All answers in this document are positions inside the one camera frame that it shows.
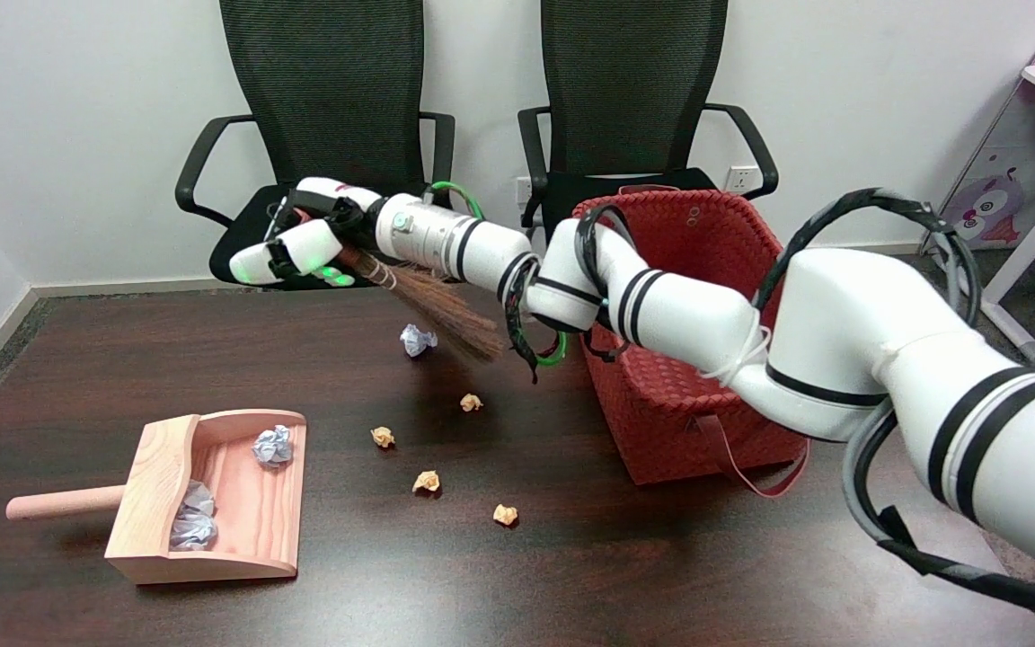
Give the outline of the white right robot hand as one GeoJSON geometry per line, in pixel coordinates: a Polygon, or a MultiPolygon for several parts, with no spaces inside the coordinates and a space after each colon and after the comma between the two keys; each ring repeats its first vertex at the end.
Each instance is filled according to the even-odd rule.
{"type": "Polygon", "coordinates": [[[225,282],[283,290],[365,287],[345,265],[345,247],[373,251],[378,193],[325,177],[248,205],[212,253],[212,270],[225,282]]]}

